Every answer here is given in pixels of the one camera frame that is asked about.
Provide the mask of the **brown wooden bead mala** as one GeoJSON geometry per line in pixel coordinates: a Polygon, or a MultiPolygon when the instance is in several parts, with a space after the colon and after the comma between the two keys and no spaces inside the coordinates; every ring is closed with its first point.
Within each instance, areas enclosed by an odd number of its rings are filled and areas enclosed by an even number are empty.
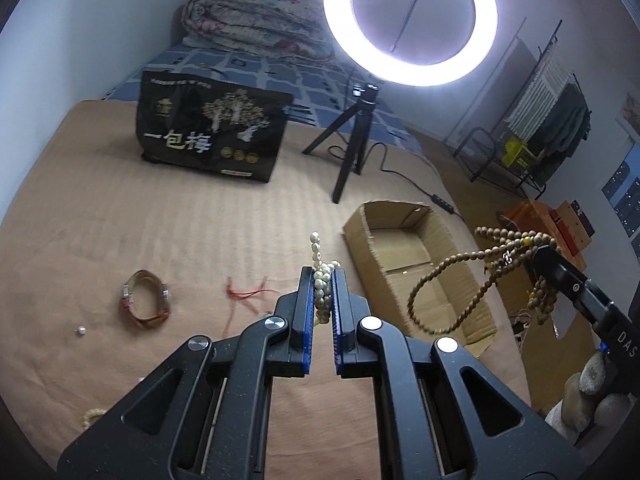
{"type": "Polygon", "coordinates": [[[428,272],[423,278],[416,283],[409,294],[407,300],[408,315],[415,326],[420,331],[430,336],[449,335],[457,330],[462,323],[476,310],[480,305],[480,300],[484,298],[488,290],[498,283],[500,278],[512,273],[524,263],[533,262],[533,256],[536,255],[538,249],[542,246],[549,246],[558,255],[562,254],[556,239],[546,232],[536,231],[508,231],[506,229],[493,229],[488,226],[478,226],[475,234],[486,240],[496,242],[491,248],[479,250],[478,252],[458,252],[442,260],[433,270],[428,272]],[[485,263],[485,271],[488,273],[488,279],[483,285],[480,285],[478,292],[472,297],[464,310],[456,317],[454,322],[443,328],[428,327],[416,316],[416,297],[421,289],[429,282],[434,281],[440,274],[443,274],[450,266],[457,263],[468,261],[483,261],[485,263]]]}

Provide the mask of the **brown leather wristwatch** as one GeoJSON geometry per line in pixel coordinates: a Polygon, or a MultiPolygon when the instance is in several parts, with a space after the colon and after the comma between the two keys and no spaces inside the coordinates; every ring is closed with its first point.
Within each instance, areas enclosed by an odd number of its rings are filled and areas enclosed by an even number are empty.
{"type": "Polygon", "coordinates": [[[170,290],[149,270],[137,270],[122,284],[119,307],[140,330],[154,330],[171,316],[170,290]]]}

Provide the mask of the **orange gift box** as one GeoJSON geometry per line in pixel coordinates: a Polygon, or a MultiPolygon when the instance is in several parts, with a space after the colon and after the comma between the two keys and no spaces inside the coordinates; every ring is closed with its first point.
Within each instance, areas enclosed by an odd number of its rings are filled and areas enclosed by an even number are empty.
{"type": "Polygon", "coordinates": [[[523,200],[507,211],[497,211],[496,217],[508,230],[548,233],[573,266],[579,271],[587,269],[582,252],[591,243],[594,229],[576,200],[564,200],[555,208],[540,200],[523,200]]]}

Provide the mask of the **yellow box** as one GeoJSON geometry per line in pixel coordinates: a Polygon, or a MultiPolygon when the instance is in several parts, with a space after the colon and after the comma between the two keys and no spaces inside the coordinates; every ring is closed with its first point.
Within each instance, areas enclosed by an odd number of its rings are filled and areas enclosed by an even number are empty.
{"type": "Polygon", "coordinates": [[[536,162],[537,157],[529,151],[527,145],[516,136],[504,144],[504,155],[501,162],[506,168],[518,167],[528,169],[536,162]]]}

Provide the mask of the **black clothes rack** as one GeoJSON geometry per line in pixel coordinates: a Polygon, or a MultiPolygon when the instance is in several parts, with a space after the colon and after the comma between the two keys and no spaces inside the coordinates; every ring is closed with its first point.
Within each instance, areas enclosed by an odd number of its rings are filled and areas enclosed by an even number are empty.
{"type": "Polygon", "coordinates": [[[514,98],[488,128],[471,128],[452,149],[470,182],[483,181],[503,191],[539,198],[562,163],[591,131],[591,110],[582,86],[559,50],[555,25],[546,45],[514,98]],[[504,144],[516,136],[537,160],[528,169],[506,168],[504,144]]]}

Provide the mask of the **cardboard box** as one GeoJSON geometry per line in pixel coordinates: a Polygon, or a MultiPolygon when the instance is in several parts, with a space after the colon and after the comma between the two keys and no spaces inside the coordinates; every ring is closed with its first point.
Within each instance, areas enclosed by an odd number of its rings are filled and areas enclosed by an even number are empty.
{"type": "Polygon", "coordinates": [[[343,236],[371,313],[409,337],[434,341],[422,328],[454,324],[482,284],[473,263],[458,262],[426,282],[408,308],[410,292],[422,278],[446,258],[465,252],[450,225],[430,206],[363,203],[344,224],[343,236]]]}

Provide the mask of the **tan blanket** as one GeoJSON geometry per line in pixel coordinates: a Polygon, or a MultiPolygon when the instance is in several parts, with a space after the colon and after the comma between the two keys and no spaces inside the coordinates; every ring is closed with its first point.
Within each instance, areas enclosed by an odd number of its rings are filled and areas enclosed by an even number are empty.
{"type": "Polygon", "coordinates": [[[32,167],[1,227],[1,395],[48,466],[196,334],[236,335],[296,289],[318,232],[361,292],[342,229],[368,200],[421,203],[439,174],[401,148],[387,172],[368,162],[332,203],[337,164],[304,154],[315,128],[288,124],[268,183],[154,165],[141,157],[134,104],[74,106],[32,167]],[[171,316],[140,330],[119,307],[122,284],[149,270],[171,316]],[[76,335],[85,326],[83,337],[76,335]]]}

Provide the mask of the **blue checkered bedsheet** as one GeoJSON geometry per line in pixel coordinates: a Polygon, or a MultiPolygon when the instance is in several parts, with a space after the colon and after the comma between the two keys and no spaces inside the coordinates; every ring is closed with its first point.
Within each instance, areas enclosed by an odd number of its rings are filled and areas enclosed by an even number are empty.
{"type": "Polygon", "coordinates": [[[374,78],[350,63],[290,63],[241,52],[194,48],[176,44],[153,58],[128,79],[107,92],[108,100],[136,102],[140,80],[152,72],[198,75],[241,86],[292,94],[290,118],[307,126],[329,127],[356,101],[355,88],[374,78]]]}

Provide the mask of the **folded floral quilt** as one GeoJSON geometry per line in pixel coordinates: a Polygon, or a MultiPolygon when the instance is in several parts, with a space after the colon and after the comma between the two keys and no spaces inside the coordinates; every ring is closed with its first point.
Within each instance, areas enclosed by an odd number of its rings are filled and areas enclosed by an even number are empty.
{"type": "Polygon", "coordinates": [[[334,60],[334,43],[314,0],[189,0],[186,39],[201,47],[288,62],[334,60]]]}

